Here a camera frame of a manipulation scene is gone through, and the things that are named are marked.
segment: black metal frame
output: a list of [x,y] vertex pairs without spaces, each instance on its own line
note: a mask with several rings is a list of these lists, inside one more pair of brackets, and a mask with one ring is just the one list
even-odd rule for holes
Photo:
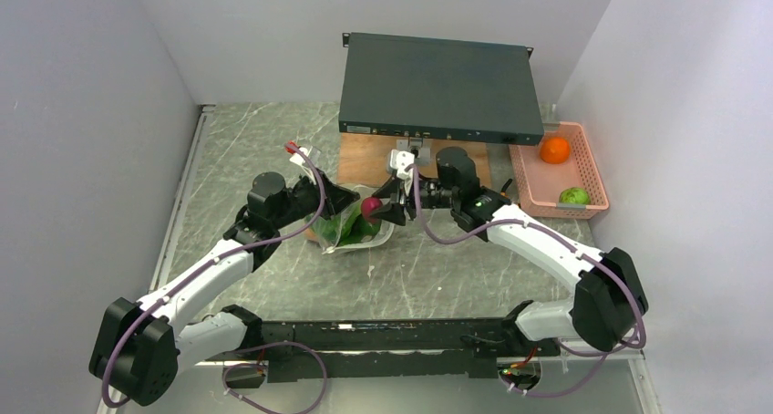
[[[352,36],[352,33],[341,33],[341,44],[343,47],[349,47],[349,37]],[[526,47],[526,52],[529,54],[529,58],[531,58],[531,54],[534,53],[533,47]]]
[[[263,321],[260,339],[242,347],[277,341],[309,346],[325,362],[330,378],[467,374],[495,378],[498,357],[556,357],[555,340],[529,344],[509,336],[511,321],[497,317],[355,321]],[[212,360],[257,360],[260,351],[226,353]],[[269,382],[320,378],[314,358],[300,349],[274,347],[264,352]]]

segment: red apple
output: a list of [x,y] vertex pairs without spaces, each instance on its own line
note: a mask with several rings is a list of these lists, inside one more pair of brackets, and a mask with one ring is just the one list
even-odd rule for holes
[[378,221],[380,220],[376,218],[371,218],[370,213],[383,205],[384,204],[378,198],[374,198],[374,197],[365,198],[362,201],[362,204],[360,204],[360,210],[362,211],[363,218],[365,218],[365,220],[371,224],[378,223]]

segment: pink plastic basket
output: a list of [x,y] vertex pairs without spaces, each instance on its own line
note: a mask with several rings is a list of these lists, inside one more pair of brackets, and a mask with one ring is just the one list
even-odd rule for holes
[[[606,210],[609,201],[582,125],[561,122],[557,130],[545,133],[542,141],[555,137],[568,140],[572,146],[569,159],[560,165],[540,159],[541,144],[536,147],[510,145],[520,207],[530,216],[577,219],[588,219]],[[561,192],[572,187],[588,191],[591,203],[558,202]]]

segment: white sticker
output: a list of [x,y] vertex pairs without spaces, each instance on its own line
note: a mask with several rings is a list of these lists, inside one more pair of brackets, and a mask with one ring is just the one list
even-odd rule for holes
[[350,133],[358,133],[358,134],[370,134],[370,128],[368,127],[357,127],[356,125],[347,125],[346,131]]

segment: green vegetable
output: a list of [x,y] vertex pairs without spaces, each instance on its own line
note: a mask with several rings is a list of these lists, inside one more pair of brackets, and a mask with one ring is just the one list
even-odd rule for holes
[[369,223],[362,215],[358,215],[349,235],[342,239],[337,246],[351,245],[353,243],[367,243],[381,230],[381,221],[375,224]]
[[583,188],[569,188],[566,191],[561,192],[559,202],[566,202],[568,204],[590,204],[591,197]]
[[[348,216],[346,216],[345,222],[341,224],[341,218],[345,215]],[[329,220],[322,218],[316,220],[314,224],[312,224],[312,231],[328,243],[340,243],[351,233],[357,218],[361,217],[360,203],[356,203],[351,210],[343,211]]]

